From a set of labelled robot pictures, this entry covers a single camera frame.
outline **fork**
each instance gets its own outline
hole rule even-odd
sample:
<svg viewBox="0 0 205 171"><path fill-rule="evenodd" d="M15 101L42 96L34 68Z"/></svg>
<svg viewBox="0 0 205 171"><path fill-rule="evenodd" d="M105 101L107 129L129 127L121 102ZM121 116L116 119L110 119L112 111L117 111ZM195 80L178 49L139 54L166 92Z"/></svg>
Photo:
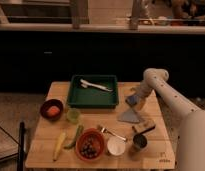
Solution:
<svg viewBox="0 0 205 171"><path fill-rule="evenodd" d="M120 135L117 135L117 134L115 134L115 133L109 131L109 130L106 129L105 127L101 126L101 125L97 125L97 129L98 129L100 132L102 132L102 133L108 133L108 134L111 134L111 135L113 135L113 136L116 136L116 137L120 138L121 140L123 140L123 141L125 141L125 142L128 141L127 138L122 137L122 136L120 136Z"/></svg>
<svg viewBox="0 0 205 171"><path fill-rule="evenodd" d="M93 84L93 83L90 83L90 82L83 80L83 79L80 79L80 82L82 83L81 85L84 88L88 88L88 86L92 86L92 87L99 88L99 89L104 90L104 91L112 91L112 89L109 89L105 86L102 86L99 84Z"/></svg>

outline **banana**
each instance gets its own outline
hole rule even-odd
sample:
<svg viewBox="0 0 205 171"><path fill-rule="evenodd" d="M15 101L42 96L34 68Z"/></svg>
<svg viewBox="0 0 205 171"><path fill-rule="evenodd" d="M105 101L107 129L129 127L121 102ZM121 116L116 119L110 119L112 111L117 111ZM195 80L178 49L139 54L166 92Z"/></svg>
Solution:
<svg viewBox="0 0 205 171"><path fill-rule="evenodd" d="M58 159L58 156L62 149L62 144L65 141L65 139L66 139L66 133L62 132L56 141L56 145L53 153L53 161L56 161Z"/></svg>

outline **green vegetable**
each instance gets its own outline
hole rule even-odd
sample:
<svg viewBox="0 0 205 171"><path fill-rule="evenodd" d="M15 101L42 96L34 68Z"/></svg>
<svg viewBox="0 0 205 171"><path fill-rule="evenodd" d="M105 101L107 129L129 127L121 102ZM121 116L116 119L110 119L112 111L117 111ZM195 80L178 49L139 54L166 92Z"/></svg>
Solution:
<svg viewBox="0 0 205 171"><path fill-rule="evenodd" d="M82 125L79 125L77 127L77 131L76 131L76 134L74 136L74 139L73 141L70 143L70 144L67 144L64 146L65 149L71 149L73 148L75 145L76 145L76 141L77 141L77 138L80 136L80 134L83 132L83 129L84 127Z"/></svg>

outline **white cup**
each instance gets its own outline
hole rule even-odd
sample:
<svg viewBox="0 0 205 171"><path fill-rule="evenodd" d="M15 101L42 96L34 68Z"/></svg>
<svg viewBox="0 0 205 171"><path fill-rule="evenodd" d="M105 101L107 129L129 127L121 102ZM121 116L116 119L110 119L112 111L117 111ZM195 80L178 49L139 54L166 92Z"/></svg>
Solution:
<svg viewBox="0 0 205 171"><path fill-rule="evenodd" d="M118 137L112 136L108 139L107 149L111 155L119 156L125 152L125 142Z"/></svg>

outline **orange bowl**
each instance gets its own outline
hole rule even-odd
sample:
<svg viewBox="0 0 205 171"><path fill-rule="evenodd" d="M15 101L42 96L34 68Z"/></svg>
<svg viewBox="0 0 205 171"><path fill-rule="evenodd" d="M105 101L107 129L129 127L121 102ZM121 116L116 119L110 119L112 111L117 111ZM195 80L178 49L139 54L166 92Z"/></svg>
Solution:
<svg viewBox="0 0 205 171"><path fill-rule="evenodd" d="M81 160L86 162L99 160L104 151L104 136L95 128L87 129L76 142L75 152Z"/></svg>
<svg viewBox="0 0 205 171"><path fill-rule="evenodd" d="M63 103L58 99L50 99L40 107L40 114L51 121L58 120L63 112Z"/></svg>

